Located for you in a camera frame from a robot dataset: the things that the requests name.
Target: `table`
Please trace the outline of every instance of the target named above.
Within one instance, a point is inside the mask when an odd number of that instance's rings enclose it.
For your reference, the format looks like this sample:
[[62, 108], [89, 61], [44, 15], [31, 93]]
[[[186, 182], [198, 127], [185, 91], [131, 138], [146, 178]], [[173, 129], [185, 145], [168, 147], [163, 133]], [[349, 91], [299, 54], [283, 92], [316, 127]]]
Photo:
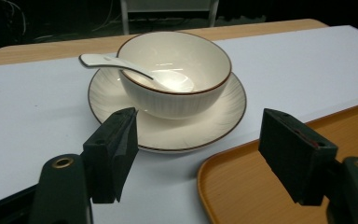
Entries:
[[[300, 20], [246, 24], [230, 27], [214, 27], [187, 30], [186, 32], [200, 35], [211, 40], [224, 40], [235, 37], [277, 34], [282, 32], [300, 31], [323, 27], [326, 27], [326, 25], [318, 21]], [[28, 63], [44, 60], [64, 59], [68, 57], [76, 57], [84, 52], [111, 53], [117, 51], [119, 46], [121, 46], [132, 36], [133, 35], [123, 35], [55, 43], [5, 47], [0, 49], [0, 64]], [[352, 117], [358, 118], [358, 109], [355, 108], [355, 111], [357, 111], [355, 113], [356, 115], [350, 115], [349, 117], [347, 117], [347, 119], [351, 120]], [[238, 148], [240, 148], [245, 155], [255, 154], [255, 145], [251, 145], [251, 147], [249, 147], [249, 145], [239, 146], [234, 148], [233, 150], [236, 150]], [[221, 151], [224, 149], [226, 148], [216, 149], [215, 151]], [[128, 185], [126, 185], [128, 187], [128, 191], [124, 192], [123, 201], [121, 204], [114, 204], [114, 206], [93, 205], [95, 215], [94, 218], [96, 220], [96, 223], [110, 222], [112, 220], [112, 216], [116, 218], [115, 221], [117, 223], [125, 223], [128, 220], [125, 216], [121, 216], [120, 213], [125, 213], [125, 209], [129, 209], [130, 206], [135, 207], [134, 209], [136, 210], [143, 210], [137, 215], [139, 217], [133, 218], [133, 221], [138, 220], [138, 222], [143, 223], [207, 222], [208, 219], [207, 216], [205, 216], [205, 214], [203, 213], [203, 210], [201, 209], [197, 192], [195, 190], [191, 192], [188, 191], [188, 188], [195, 188], [193, 180], [196, 177], [196, 174], [182, 174], [179, 171], [175, 172], [174, 169], [181, 167], [178, 162], [190, 161], [189, 165], [191, 166], [191, 169], [198, 170], [198, 168], [201, 166], [201, 163], [198, 160], [203, 161], [203, 159], [206, 159], [207, 157], [211, 156], [209, 153], [210, 152], [204, 150], [197, 155], [198, 158], [196, 160], [193, 160], [190, 159], [187, 155], [151, 155], [147, 152], [140, 152], [140, 156], [143, 157], [144, 160], [137, 161], [138, 163], [136, 163], [134, 167], [137, 170], [131, 170], [131, 172], [141, 173], [142, 171], [140, 171], [138, 168], [144, 166], [145, 169], [148, 169], [149, 173], [156, 172], [157, 175], [160, 175], [164, 178], [160, 178], [158, 179], [158, 183], [154, 183], [151, 179], [156, 178], [154, 178], [153, 176], [141, 176], [139, 183], [142, 183], [144, 186], [155, 188], [161, 185], [164, 188], [162, 189], [162, 191], [175, 195], [169, 198], [171, 200], [174, 199], [177, 201], [171, 201], [170, 203], [178, 203], [181, 205], [181, 207], [179, 208], [175, 206], [178, 208], [178, 210], [169, 211], [169, 215], [165, 215], [166, 208], [158, 206], [166, 203], [167, 198], [164, 197], [166, 197], [167, 195], [160, 195], [157, 191], [151, 191], [153, 195], [147, 196], [146, 199], [148, 199], [148, 202], [143, 202], [144, 205], [142, 206], [137, 205], [136, 198], [127, 196], [129, 200], [126, 201], [126, 193], [128, 194], [132, 192], [133, 194], [138, 196], [142, 195], [142, 192], [139, 192], [139, 188], [142, 188], [143, 186], [135, 186], [133, 183], [138, 183], [138, 181], [132, 180], [132, 183], [128, 183]], [[258, 159], [255, 165], [257, 166], [258, 164], [261, 164], [261, 162], [262, 161]], [[165, 166], [170, 166], [171, 164], [173, 164], [173, 166], [170, 167], [171, 170], [169, 172], [166, 170], [159, 170], [159, 167], [162, 167], [164, 164]], [[178, 179], [184, 179], [185, 181], [178, 182]], [[158, 210], [159, 213], [149, 213], [149, 211], [156, 210]]]

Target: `white bowl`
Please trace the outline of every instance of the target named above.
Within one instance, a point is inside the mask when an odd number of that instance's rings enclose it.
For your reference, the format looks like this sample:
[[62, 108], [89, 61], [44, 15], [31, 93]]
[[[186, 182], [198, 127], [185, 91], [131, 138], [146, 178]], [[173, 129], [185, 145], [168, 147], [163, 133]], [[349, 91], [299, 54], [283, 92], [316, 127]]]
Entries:
[[231, 61], [222, 49], [209, 40], [180, 32], [137, 35], [120, 47], [117, 56], [150, 71], [182, 73], [194, 82], [192, 92], [164, 91], [129, 70], [120, 73], [135, 106], [164, 119], [190, 118], [211, 107], [231, 73]]

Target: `orange tray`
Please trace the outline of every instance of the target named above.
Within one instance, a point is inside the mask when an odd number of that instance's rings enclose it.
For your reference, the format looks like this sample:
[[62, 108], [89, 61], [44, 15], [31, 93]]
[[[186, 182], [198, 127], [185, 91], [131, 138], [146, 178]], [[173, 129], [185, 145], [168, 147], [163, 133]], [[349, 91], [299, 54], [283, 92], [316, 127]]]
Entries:
[[[308, 124], [338, 145], [337, 160], [358, 157], [358, 106]], [[257, 151], [258, 141], [218, 153], [198, 173], [202, 204], [213, 223], [327, 223], [322, 206], [294, 203]]]

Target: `saucer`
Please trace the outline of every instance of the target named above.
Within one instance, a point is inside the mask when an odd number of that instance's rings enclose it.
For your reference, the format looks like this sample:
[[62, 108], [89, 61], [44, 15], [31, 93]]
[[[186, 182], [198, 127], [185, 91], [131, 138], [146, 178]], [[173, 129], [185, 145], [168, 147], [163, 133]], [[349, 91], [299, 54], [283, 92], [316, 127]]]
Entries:
[[[89, 84], [89, 106], [104, 122], [123, 108], [134, 107], [124, 91], [118, 70], [101, 68]], [[140, 149], [159, 153], [188, 152], [207, 146], [230, 133], [246, 109], [246, 93], [234, 73], [220, 98], [208, 110], [190, 119], [160, 119], [144, 111], [137, 115]]]

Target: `spoon handle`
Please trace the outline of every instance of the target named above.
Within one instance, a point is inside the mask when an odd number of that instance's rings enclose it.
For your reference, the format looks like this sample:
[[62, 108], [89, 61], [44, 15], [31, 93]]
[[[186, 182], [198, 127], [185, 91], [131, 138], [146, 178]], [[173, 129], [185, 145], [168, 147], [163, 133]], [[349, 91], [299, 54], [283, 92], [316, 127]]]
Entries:
[[128, 69], [153, 80], [153, 77], [141, 66], [124, 59], [114, 58], [103, 54], [82, 54], [79, 61], [87, 68], [116, 67]]

